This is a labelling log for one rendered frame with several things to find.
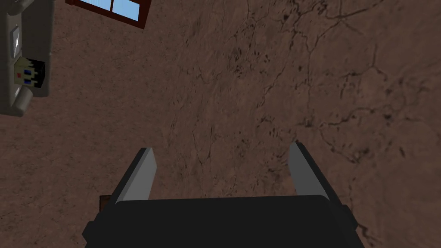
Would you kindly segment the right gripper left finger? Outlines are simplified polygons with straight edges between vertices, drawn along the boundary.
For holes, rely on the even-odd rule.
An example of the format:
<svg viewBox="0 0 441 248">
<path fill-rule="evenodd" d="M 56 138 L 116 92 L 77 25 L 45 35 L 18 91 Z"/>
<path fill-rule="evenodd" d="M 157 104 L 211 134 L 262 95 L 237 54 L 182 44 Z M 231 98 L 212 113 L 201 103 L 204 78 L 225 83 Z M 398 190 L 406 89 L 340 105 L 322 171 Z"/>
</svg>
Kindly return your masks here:
<svg viewBox="0 0 441 248">
<path fill-rule="evenodd" d="M 153 149 L 141 148 L 117 184 L 109 203 L 148 200 L 156 169 Z"/>
</svg>

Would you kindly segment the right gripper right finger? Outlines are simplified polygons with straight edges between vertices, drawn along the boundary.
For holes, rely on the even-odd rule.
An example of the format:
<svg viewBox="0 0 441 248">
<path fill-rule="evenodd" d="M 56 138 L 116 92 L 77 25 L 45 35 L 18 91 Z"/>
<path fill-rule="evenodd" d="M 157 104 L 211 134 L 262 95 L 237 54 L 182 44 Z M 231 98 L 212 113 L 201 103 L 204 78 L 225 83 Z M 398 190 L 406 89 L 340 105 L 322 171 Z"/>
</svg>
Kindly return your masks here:
<svg viewBox="0 0 441 248">
<path fill-rule="evenodd" d="M 340 201 L 303 143 L 290 145 L 288 167 L 298 195 L 322 195 L 331 202 Z"/>
</svg>

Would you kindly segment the grey cabinet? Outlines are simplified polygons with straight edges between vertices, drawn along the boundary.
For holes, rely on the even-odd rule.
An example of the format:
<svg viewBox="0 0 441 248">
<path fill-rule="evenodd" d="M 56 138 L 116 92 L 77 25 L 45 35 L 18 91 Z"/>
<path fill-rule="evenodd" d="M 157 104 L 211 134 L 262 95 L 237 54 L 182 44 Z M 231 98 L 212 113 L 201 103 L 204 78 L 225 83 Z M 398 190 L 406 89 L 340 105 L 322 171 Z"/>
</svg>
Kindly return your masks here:
<svg viewBox="0 0 441 248">
<path fill-rule="evenodd" d="M 0 115 L 50 94 L 55 0 L 0 0 Z"/>
</svg>

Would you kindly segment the red framed window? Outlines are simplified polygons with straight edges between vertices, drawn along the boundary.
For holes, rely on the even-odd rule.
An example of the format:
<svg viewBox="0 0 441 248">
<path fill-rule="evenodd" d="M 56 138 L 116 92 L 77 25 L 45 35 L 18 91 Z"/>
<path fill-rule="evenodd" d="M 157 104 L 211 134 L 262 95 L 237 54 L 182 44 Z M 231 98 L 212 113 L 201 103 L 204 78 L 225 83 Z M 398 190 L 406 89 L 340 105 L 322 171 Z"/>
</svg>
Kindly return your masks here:
<svg viewBox="0 0 441 248">
<path fill-rule="evenodd" d="M 65 2 L 144 29 L 152 0 L 65 0 Z"/>
</svg>

